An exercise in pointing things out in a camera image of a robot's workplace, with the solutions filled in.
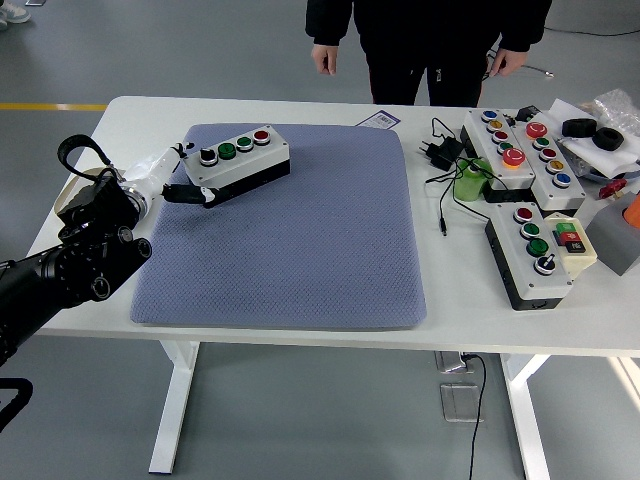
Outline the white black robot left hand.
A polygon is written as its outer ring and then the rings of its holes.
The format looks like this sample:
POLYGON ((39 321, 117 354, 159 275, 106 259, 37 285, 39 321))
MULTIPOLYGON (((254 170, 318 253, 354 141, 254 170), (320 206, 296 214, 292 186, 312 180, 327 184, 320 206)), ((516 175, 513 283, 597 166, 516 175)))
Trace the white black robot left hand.
POLYGON ((158 157, 139 161, 126 170, 121 188, 142 219, 150 211, 153 201, 162 197, 170 203, 196 204, 213 207, 225 199, 220 190, 195 185, 169 184, 179 163, 187 157, 192 143, 177 143, 158 157))

